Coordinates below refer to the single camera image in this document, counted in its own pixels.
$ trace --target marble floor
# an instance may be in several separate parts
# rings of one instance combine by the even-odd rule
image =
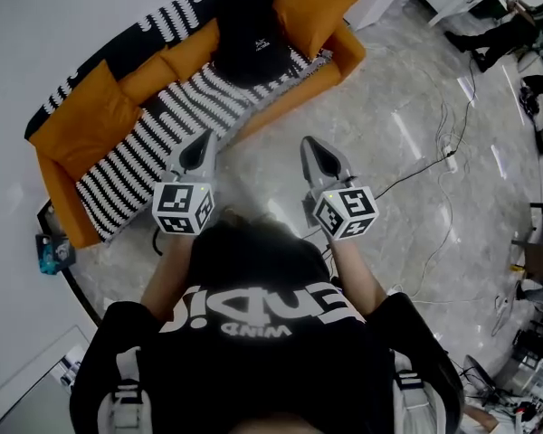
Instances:
[[[495,297],[510,296],[515,283],[509,264],[519,252],[510,240],[529,235],[529,202],[540,201],[533,125],[516,100],[520,76],[512,57],[484,74],[472,66],[473,79],[469,56],[443,37],[448,27],[477,33],[491,22],[466,14],[431,29],[430,18],[412,0],[358,32],[367,58],[348,79],[220,155],[218,204],[247,216],[272,212],[305,236],[311,229],[300,203],[307,191],[299,153],[304,136],[337,146],[379,194],[437,158],[439,125],[442,143],[453,145],[466,127],[458,172],[446,174],[440,163],[395,186],[378,200],[380,217],[358,244],[385,288],[418,292],[419,311],[456,362],[471,354],[496,371],[533,310],[515,303],[502,323],[495,312]],[[543,73],[543,66],[537,62],[529,72]],[[154,228],[143,213],[109,246],[78,253],[72,272],[100,314],[110,301],[140,298],[158,260]],[[310,240],[326,245],[322,234]]]

